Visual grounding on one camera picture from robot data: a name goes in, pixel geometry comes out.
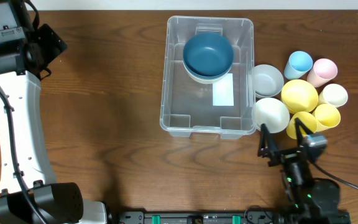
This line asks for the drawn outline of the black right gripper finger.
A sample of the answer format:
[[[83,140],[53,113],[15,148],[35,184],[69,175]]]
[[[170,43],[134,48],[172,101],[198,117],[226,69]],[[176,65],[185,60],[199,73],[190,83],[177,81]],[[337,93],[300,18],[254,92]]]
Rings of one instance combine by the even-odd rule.
[[[298,146],[308,146],[308,138],[313,135],[313,132],[306,127],[306,125],[300,120],[300,118],[295,118],[295,132],[296,132],[296,141]]]
[[[258,149],[258,156],[274,156],[278,152],[278,147],[275,143],[273,135],[267,128],[265,123],[260,126],[260,142]]]

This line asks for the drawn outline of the yellow cup front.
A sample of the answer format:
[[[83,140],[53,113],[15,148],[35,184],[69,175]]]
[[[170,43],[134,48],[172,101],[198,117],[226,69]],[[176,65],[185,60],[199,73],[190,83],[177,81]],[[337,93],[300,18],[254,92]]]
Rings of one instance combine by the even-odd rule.
[[[316,118],[309,112],[301,111],[295,113],[289,124],[286,128],[287,135],[292,138],[296,139],[296,130],[295,130],[295,119],[299,118],[300,121],[312,132],[315,133],[317,130],[317,120]]]

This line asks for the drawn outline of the cream beige bowl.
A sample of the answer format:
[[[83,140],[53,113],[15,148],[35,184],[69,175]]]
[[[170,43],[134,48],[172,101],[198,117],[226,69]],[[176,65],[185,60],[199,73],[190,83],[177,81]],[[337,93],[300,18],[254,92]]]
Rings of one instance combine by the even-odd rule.
[[[229,70],[227,70],[226,73],[222,73],[216,77],[202,77],[193,73],[188,67],[185,67],[185,70],[192,80],[205,85],[216,83],[222,80],[229,73]]]

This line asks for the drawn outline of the dark blue bowl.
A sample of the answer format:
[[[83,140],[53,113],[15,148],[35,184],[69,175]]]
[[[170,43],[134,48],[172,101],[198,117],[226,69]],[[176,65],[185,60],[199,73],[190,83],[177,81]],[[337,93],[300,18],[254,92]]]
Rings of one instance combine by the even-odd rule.
[[[234,50],[231,43],[222,35],[204,32],[192,37],[183,48],[183,61],[198,69],[196,63],[204,62],[209,67],[218,62],[232,64]]]
[[[183,61],[183,64],[186,68],[186,71],[193,75],[196,78],[202,80],[215,80],[225,76],[230,69],[232,68],[232,64],[226,64],[222,62],[218,62],[216,65],[208,66],[204,62],[196,63],[198,69],[192,67],[188,62]]]

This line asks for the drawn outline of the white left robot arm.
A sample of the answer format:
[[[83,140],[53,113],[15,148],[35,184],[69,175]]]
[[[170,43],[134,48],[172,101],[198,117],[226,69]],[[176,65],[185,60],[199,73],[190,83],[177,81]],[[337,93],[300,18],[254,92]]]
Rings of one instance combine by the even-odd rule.
[[[40,119],[40,73],[67,45],[48,26],[0,26],[0,223],[107,223],[102,202],[59,183]]]

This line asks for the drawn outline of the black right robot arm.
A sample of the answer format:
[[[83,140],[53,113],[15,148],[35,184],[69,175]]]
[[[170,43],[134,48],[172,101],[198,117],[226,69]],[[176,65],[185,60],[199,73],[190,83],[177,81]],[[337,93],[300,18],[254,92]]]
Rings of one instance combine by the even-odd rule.
[[[327,146],[327,139],[295,120],[297,147],[280,150],[266,124],[260,127],[258,156],[268,158],[268,166],[282,166],[282,182],[293,205],[273,215],[274,223],[332,223],[339,215],[339,185],[330,179],[312,176],[315,164]]]

